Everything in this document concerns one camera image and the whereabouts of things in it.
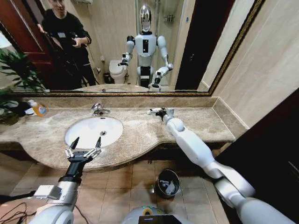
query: name badge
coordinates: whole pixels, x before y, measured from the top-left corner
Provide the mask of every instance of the name badge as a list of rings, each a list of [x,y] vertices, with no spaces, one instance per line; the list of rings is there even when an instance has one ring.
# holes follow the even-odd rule
[[[58,34],[59,38],[66,38],[65,33],[57,33],[57,34]]]

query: small bottle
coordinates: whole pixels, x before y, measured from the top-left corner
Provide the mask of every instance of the small bottle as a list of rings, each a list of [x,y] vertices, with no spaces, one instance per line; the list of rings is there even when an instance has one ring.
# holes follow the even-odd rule
[[[48,109],[46,107],[44,107],[41,104],[38,104],[37,102],[35,102],[32,99],[29,100],[28,103],[29,103],[30,106],[32,106],[32,109],[34,110],[36,115],[39,116],[39,117],[45,116],[46,113],[48,112]]]

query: trash bin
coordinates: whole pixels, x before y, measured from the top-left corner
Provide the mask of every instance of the trash bin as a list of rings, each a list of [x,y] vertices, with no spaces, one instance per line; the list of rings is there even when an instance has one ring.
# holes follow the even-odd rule
[[[178,175],[171,169],[163,170],[156,181],[155,192],[161,198],[174,197],[180,187]]]
[[[104,73],[103,77],[104,77],[104,82],[105,83],[107,83],[107,84],[113,84],[114,83],[114,79],[110,76],[109,72]]]

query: wooden door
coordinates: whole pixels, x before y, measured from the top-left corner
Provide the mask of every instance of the wooden door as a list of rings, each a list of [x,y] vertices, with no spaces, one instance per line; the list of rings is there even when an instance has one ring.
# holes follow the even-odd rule
[[[21,0],[1,1],[1,31],[17,51],[28,54],[28,58],[40,71],[46,88],[61,89],[58,69],[55,67],[51,50],[39,32]]]
[[[196,90],[235,0],[196,0],[176,90]]]

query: faucet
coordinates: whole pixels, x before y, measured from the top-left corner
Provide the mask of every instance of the faucet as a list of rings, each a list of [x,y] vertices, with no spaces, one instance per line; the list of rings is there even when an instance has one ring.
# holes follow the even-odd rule
[[[91,107],[91,110],[93,111],[93,116],[110,113],[110,110],[104,109],[102,104],[100,103],[96,103],[95,105],[93,105]]]

